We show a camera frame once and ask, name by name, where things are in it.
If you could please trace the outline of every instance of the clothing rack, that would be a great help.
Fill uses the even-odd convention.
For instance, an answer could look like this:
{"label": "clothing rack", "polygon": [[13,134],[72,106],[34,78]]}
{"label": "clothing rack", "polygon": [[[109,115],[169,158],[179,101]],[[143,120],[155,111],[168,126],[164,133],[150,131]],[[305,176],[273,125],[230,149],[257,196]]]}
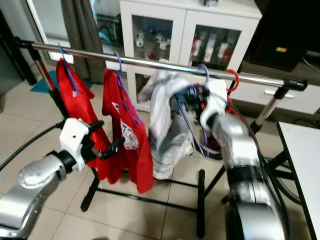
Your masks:
{"label": "clothing rack", "polygon": [[[41,56],[39,54],[39,51],[60,53],[61,52],[60,48],[55,45],[21,40],[18,37],[15,37],[15,43],[18,47],[25,48],[29,51],[32,59],[35,61],[35,64],[38,67],[48,87],[50,96],[52,97],[55,104],[59,108],[63,117],[68,118],[69,117],[68,112],[64,106],[60,93],[58,89],[53,85],[51,77],[48,73],[48,70],[46,69],[46,66],[44,65],[41,59]],[[90,58],[90,59],[97,59],[97,60],[110,61],[110,62],[119,62],[117,56],[110,55],[110,54],[76,50],[69,47],[63,47],[62,50],[66,54],[70,54],[75,57]],[[161,69],[161,70],[171,70],[171,71],[177,71],[177,72],[185,72],[185,73],[201,75],[201,76],[206,75],[206,72],[204,70],[198,69],[195,67],[186,67],[186,66],[177,65],[177,64],[161,63],[157,61],[135,59],[130,57],[121,57],[120,59],[123,64],[128,64],[128,65],[155,68],[155,69]],[[228,73],[221,70],[211,70],[209,71],[209,76],[212,78],[223,78],[223,79],[229,79],[229,80],[235,79],[232,73]],[[239,74],[239,79],[241,82],[278,87],[277,91],[273,95],[273,98],[265,106],[265,108],[262,110],[258,118],[251,124],[251,128],[254,131],[254,133],[260,130],[265,119],[272,113],[272,111],[275,109],[279,101],[284,98],[284,96],[289,90],[303,91],[308,86],[308,81],[299,82],[299,81],[292,81],[292,80],[286,80],[286,79],[256,77],[256,76],[250,76],[245,74]],[[177,208],[177,209],[197,213],[196,234],[198,238],[202,238],[205,235],[205,198],[210,193],[210,191],[213,189],[213,187],[216,185],[216,183],[218,182],[218,180],[221,178],[221,176],[224,174],[226,170],[224,166],[222,166],[219,172],[217,173],[217,175],[214,177],[214,179],[211,181],[211,183],[206,189],[205,189],[205,171],[203,169],[201,169],[198,172],[197,185],[181,182],[181,181],[175,181],[172,179],[162,180],[163,182],[169,182],[171,184],[179,184],[179,185],[188,186],[191,188],[197,188],[198,190],[197,208],[186,207],[178,204],[159,201],[159,200],[150,199],[146,197],[140,197],[140,196],[131,195],[123,192],[112,191],[108,189],[100,189],[99,188],[100,181],[98,179],[98,173],[94,168],[91,168],[91,171],[94,175],[94,179],[92,181],[91,186],[88,189],[87,195],[84,197],[81,203],[80,207],[83,212],[88,210],[96,192],[109,193],[109,194],[114,194],[118,196],[128,197],[135,200],[140,200],[140,201],[154,203],[154,204],[160,204],[167,207],[172,207],[172,208]],[[122,173],[128,174],[128,171],[122,170]],[[222,203],[226,203],[228,201],[228,196],[225,196],[221,201]]]}

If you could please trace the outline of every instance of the bottle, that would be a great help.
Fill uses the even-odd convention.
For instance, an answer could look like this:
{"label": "bottle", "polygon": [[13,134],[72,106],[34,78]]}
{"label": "bottle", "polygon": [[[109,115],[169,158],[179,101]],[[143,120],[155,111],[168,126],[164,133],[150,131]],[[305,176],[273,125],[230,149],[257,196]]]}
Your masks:
{"label": "bottle", "polygon": [[200,39],[195,40],[195,50],[194,50],[193,56],[198,56],[201,43],[202,41]]}
{"label": "bottle", "polygon": [[224,65],[228,65],[231,60],[232,54],[234,53],[235,49],[236,39],[233,36],[228,36],[226,42],[228,43],[228,47],[226,50],[224,50],[223,58],[221,61]]}
{"label": "bottle", "polygon": [[216,43],[217,35],[216,34],[210,34],[208,43],[206,44],[205,53],[203,61],[210,62],[212,53],[214,52],[215,43]]}
{"label": "bottle", "polygon": [[206,37],[207,37],[207,32],[206,31],[201,31],[200,32],[201,46],[203,46],[205,44]]}
{"label": "bottle", "polygon": [[189,57],[189,66],[192,65],[195,50],[196,50],[196,34],[194,34],[193,41],[192,41],[191,53]]}
{"label": "bottle", "polygon": [[218,52],[218,59],[219,60],[223,59],[223,57],[225,55],[225,51],[228,48],[228,46],[229,46],[229,43],[227,43],[227,42],[221,43],[221,46],[220,46],[220,49],[219,49],[219,52]]}

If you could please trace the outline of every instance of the cabinet drawer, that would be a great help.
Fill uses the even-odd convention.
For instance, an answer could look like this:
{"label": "cabinet drawer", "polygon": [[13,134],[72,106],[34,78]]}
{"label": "cabinet drawer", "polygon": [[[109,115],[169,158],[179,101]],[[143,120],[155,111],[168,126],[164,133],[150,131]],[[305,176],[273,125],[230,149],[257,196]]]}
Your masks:
{"label": "cabinet drawer", "polygon": [[[231,94],[231,98],[266,105],[277,89],[273,86],[241,82],[238,89]],[[320,87],[309,85],[304,91],[289,90],[287,96],[280,101],[277,107],[314,114],[320,107]]]}

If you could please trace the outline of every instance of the white table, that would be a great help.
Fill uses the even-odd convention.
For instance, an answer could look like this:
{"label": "white table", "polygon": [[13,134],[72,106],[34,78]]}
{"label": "white table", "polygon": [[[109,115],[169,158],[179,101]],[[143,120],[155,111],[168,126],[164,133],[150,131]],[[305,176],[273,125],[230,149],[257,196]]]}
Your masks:
{"label": "white table", "polygon": [[320,239],[320,129],[284,122],[277,128],[311,238]]}

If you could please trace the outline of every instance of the teal mat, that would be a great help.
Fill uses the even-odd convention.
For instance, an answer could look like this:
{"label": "teal mat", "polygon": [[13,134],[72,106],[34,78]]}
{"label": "teal mat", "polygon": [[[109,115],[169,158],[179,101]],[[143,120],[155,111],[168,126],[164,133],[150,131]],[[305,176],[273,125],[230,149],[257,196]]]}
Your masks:
{"label": "teal mat", "polygon": [[[58,86],[58,82],[57,82],[57,74],[56,74],[56,71],[50,71],[49,72],[49,75],[53,81],[53,84],[55,85],[55,87],[57,89],[59,89],[59,86]],[[88,86],[88,88],[91,88],[93,83],[92,82],[89,82],[89,81],[86,81],[86,80],[82,80],[85,85]],[[36,92],[36,93],[44,93],[44,94],[48,94],[49,91],[48,91],[48,87],[47,87],[47,84],[45,82],[45,80],[42,78],[40,81],[38,81],[33,88],[31,88],[30,90],[31,92]]]}

